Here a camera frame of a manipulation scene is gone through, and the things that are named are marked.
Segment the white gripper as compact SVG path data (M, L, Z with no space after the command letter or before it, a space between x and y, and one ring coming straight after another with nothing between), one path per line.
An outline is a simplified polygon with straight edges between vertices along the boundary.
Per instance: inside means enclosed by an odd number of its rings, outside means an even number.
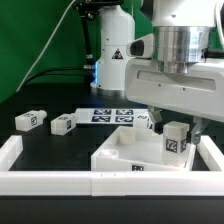
M150 105L148 114L157 134L162 133L158 108L197 116L191 143L198 145L209 120L224 123L224 60L208 59L190 66L186 74L169 74L160 72L155 61L131 59L126 66L125 95Z

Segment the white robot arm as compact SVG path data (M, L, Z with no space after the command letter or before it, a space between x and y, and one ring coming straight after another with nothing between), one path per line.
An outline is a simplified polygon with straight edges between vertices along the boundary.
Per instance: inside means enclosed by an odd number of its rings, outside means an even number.
M104 6L101 56L91 89L124 95L194 117L191 142L200 142L211 120L224 123L224 52L208 48L211 29L220 29L224 0L141 0L152 32L134 38L133 17L120 6Z

